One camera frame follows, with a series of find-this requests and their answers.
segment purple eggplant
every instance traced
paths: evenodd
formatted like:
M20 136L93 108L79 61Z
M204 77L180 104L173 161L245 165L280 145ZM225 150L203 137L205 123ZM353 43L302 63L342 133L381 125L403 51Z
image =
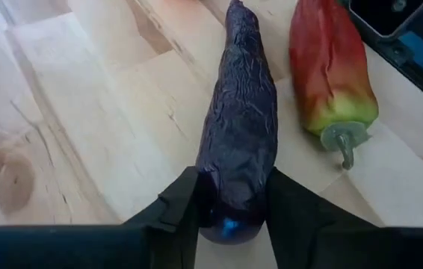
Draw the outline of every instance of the purple eggplant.
M239 0L226 12L226 45L196 166L200 232L221 244L254 238L265 220L265 183L277 156L277 90L256 15Z

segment wood knot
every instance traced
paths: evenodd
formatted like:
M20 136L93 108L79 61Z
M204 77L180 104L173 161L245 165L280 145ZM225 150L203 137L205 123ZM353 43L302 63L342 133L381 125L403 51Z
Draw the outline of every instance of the wood knot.
M0 209L11 214L24 208L34 190L32 163L21 154L7 154L0 168Z

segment pepper stem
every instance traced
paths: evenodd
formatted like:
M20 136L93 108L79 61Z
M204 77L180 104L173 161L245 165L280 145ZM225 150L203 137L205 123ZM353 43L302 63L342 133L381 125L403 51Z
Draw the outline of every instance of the pepper stem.
M354 166L353 149L368 139L364 123L352 121L330 124L321 132L321 144L328 151L341 151L346 170Z
M353 147L350 142L349 134L338 134L335 136L335 139L339 150L343 154L344 161L342 163L342 166L346 170L349 170L354 166L354 153Z

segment wooden plank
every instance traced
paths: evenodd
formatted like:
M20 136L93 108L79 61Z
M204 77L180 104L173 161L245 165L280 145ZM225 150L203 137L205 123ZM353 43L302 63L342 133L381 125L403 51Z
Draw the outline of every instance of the wooden plank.
M366 47L380 119L423 159L423 92Z
M12 25L23 25L70 12L67 0L0 0L0 9Z
M167 38L155 27L152 20L146 16L135 0L126 0L135 16L138 32L153 47L157 54L172 50L172 45Z
M73 170L43 123L6 27L0 13L0 224L106 222L75 185Z
M348 176L387 226L423 226L423 160L377 121Z
M178 54L159 55L115 79L125 114L140 115L173 175L194 165L211 95Z
M195 268L278 268L266 223L252 241L236 246L215 244L199 235Z
M128 120L73 14L24 25L14 35L73 153L121 220L175 178L140 120Z
M140 35L135 15L125 0L69 0L69 6L109 72L133 67L157 55Z
M334 181L328 188L320 192L320 195L351 214L361 217L363 220L367 220L376 226L384 225L373 208L354 187L348 175L343 175Z
M90 214L93 216L93 223L118 223L119 220L116 214L108 207L104 198L98 192L87 171L84 170L80 161L75 155L74 149L71 147L67 136L64 133L64 127L58 122L57 115L51 109L51 105L48 100L44 98L42 94L42 86L39 83L38 75L36 74L31 62L25 56L23 50L20 48L15 36L8 32L8 40L13 48L13 54L17 63L20 66L25 79L31 89L34 96L34 100L40 108L40 112L44 118L43 124L34 124L28 121L29 125L33 126L43 139L43 144L47 149L49 155L49 163L53 168L53 175L50 175L57 185L63 186L62 190L68 190L69 194L72 194L72 198L69 197L69 202L65 193L62 191L63 201L69 206L72 213L72 221L77 220L77 223L84 223L80 220L82 214ZM54 141L46 139L45 133L50 132L54 136ZM60 155L57 157L57 161L54 162L52 159L51 151L53 149L48 145L57 145L60 147Z
M220 22L197 0L137 0L137 3L190 69L209 83L211 93L226 38Z
M201 0L224 25L229 0ZM258 17L265 54L275 81L288 77L288 33L297 0L244 0L246 7Z

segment black tray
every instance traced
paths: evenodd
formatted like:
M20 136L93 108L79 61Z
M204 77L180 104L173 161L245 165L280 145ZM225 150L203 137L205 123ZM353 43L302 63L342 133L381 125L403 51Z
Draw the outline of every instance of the black tray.
M386 10L395 1L343 0L341 3L350 12L363 41L423 91L423 0L407 0L412 10L407 11L406 19L398 18L399 22L397 15ZM372 18L373 12L380 20L368 19L369 24L364 18Z

